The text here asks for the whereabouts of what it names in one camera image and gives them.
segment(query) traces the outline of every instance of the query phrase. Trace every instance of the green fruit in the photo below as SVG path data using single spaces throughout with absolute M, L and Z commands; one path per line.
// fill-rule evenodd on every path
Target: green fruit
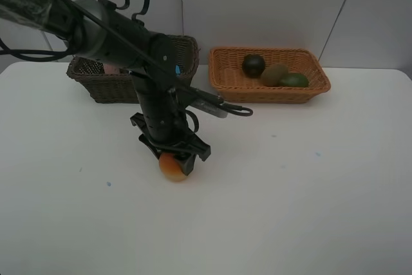
M 274 64 L 267 68 L 260 76 L 262 84 L 268 87 L 277 86 L 279 80 L 286 74 L 289 69 L 285 64 Z
M 309 80 L 303 74 L 289 73 L 281 78 L 278 86 L 282 87 L 308 87 Z
M 265 60 L 262 56 L 256 54 L 246 55 L 243 59 L 242 70 L 247 77 L 260 77 L 265 70 Z

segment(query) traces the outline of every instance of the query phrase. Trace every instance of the wicker basket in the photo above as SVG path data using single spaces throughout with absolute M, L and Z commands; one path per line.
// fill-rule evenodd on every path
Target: wicker basket
M 177 49 L 179 78 L 190 85 L 199 65 L 199 48 L 189 36 L 169 35 Z M 133 83 L 127 71 L 121 74 L 105 74 L 103 64 L 76 57 L 69 64 L 67 75 L 81 83 L 98 103 L 138 103 Z
M 262 55 L 267 66 L 283 63 L 290 72 L 306 75 L 309 87 L 266 87 L 260 79 L 246 77 L 241 67 L 248 54 Z M 305 103 L 330 90 L 330 82 L 316 57 L 293 48 L 214 48 L 209 55 L 209 80 L 230 102 Z

